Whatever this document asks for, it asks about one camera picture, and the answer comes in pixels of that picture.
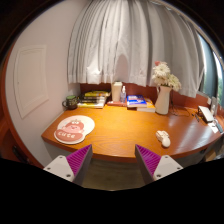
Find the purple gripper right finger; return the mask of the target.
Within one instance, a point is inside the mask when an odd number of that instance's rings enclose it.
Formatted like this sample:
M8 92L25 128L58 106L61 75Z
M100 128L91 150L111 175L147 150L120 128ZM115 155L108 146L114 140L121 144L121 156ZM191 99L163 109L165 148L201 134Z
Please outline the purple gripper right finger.
M135 156L145 184L160 180L182 169L182 166L170 156L159 156L140 145L135 145Z

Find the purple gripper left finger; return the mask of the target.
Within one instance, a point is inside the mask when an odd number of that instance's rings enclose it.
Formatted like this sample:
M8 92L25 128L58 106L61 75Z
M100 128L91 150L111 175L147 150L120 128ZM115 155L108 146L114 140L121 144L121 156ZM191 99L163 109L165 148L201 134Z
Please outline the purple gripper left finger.
M59 155L44 170L81 186L92 155L92 145L88 145L68 156Z

